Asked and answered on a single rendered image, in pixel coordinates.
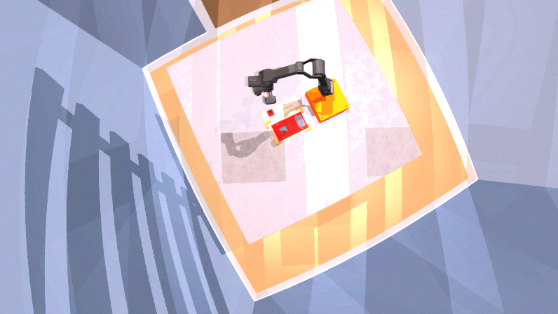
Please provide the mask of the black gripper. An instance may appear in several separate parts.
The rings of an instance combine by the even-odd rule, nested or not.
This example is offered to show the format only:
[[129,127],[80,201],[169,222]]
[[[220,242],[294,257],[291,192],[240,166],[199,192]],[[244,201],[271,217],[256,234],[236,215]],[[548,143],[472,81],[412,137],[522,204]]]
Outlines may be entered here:
[[[264,90],[265,90],[265,92],[268,93],[268,97],[265,97],[265,98],[264,98],[265,104],[266,104],[266,105],[268,105],[268,104],[275,104],[275,103],[276,103],[276,98],[275,98],[275,96],[273,96],[273,94],[272,94],[272,90],[274,90],[274,86],[272,86],[272,87],[269,88],[269,89],[264,88]],[[271,93],[271,94],[270,94],[270,93]]]

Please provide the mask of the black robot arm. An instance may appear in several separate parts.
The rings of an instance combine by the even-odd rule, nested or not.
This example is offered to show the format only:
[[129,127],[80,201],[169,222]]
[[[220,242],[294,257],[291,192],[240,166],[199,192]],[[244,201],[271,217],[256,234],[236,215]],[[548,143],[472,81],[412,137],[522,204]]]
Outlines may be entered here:
[[[310,75],[304,71],[304,65],[308,62],[312,62],[313,65],[313,75]],[[263,69],[259,71],[258,76],[248,76],[248,87],[252,87],[253,92],[256,96],[265,93],[264,88],[271,88],[274,83],[277,83],[279,79],[286,78],[292,75],[304,75],[309,79],[318,80],[318,90],[322,97],[326,97],[333,94],[334,84],[333,79],[326,76],[325,71],[325,61],[319,58],[310,57],[305,61],[297,61],[295,64],[287,65],[286,67],[277,69]]]

